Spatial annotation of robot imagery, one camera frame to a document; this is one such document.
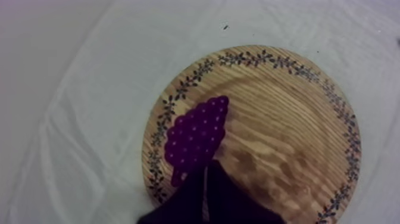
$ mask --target white fabric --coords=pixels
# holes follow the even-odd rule
[[[309,58],[348,97],[363,154],[340,223],[399,223],[399,11],[397,0],[115,1],[30,144],[6,223],[135,223],[152,210],[141,149],[155,100],[193,61],[246,44]]]

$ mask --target wooden plate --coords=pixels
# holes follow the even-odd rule
[[[165,132],[199,102],[230,98],[226,137],[215,158],[260,204],[288,223],[336,223],[358,179],[360,135],[338,86],[315,64],[284,49],[239,46],[183,70],[151,111],[143,175],[157,205],[171,197]]]

